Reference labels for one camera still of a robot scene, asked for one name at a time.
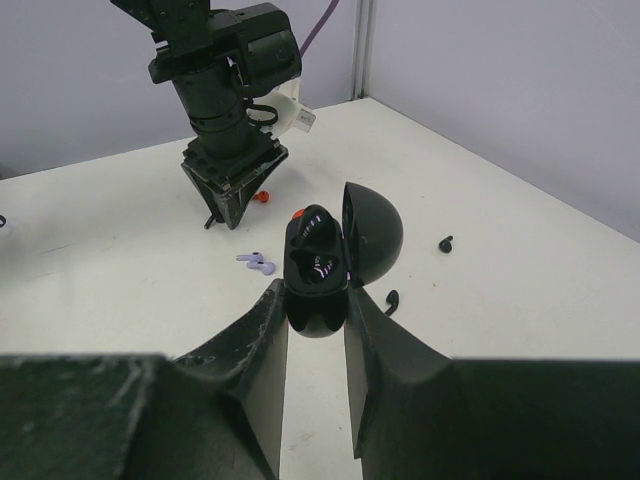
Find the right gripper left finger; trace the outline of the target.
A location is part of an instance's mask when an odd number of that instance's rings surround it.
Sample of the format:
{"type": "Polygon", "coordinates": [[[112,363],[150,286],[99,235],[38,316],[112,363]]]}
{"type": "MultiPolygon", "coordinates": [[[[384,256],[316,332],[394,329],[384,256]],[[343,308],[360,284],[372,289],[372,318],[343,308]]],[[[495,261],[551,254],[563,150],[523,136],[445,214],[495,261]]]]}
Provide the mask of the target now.
{"type": "Polygon", "coordinates": [[[275,479],[288,328],[285,287],[198,348],[5,355],[5,479],[275,479]]]}

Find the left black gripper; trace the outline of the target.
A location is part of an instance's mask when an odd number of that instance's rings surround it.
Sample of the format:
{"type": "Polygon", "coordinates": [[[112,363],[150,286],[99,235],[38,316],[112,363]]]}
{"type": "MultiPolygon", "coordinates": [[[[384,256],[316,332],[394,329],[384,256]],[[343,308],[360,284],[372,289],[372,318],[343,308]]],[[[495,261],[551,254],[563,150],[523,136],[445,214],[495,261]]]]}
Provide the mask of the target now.
{"type": "Polygon", "coordinates": [[[251,134],[240,149],[232,140],[198,135],[183,152],[181,167],[213,222],[234,230],[253,196],[288,155],[270,134],[251,134]]]}

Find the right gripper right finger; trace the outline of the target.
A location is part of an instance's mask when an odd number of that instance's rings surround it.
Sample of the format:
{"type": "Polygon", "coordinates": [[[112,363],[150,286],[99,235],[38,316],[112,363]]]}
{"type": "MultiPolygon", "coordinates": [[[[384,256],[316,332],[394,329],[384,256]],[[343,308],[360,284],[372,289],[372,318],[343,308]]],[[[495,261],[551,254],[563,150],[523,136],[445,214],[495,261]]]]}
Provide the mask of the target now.
{"type": "Polygon", "coordinates": [[[367,479],[635,479],[635,361],[452,359],[349,291],[353,449],[367,479]]]}

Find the black round charging case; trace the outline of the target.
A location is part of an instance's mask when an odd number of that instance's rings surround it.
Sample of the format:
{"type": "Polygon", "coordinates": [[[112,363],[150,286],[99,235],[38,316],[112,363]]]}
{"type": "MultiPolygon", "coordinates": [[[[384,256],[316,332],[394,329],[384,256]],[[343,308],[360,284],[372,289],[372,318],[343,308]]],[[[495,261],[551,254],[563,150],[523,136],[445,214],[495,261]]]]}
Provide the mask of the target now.
{"type": "Polygon", "coordinates": [[[377,281],[394,266],[404,227],[386,197],[353,182],[344,186],[340,219],[319,204],[304,209],[285,231],[285,309],[294,331],[324,338],[344,324],[348,290],[377,281]]]}

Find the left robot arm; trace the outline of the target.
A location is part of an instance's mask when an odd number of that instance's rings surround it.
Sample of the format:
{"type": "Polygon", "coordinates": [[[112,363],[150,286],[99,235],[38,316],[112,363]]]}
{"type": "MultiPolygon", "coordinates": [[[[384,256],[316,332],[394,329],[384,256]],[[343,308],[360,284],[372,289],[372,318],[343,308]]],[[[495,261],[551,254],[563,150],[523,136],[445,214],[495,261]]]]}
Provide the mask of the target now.
{"type": "Polygon", "coordinates": [[[210,211],[209,224],[235,229],[253,196],[287,158],[269,132],[280,118],[259,103],[302,70],[287,14],[271,3],[239,10],[207,1],[118,1],[157,44],[148,66],[173,85],[195,133],[181,167],[210,211]]]}

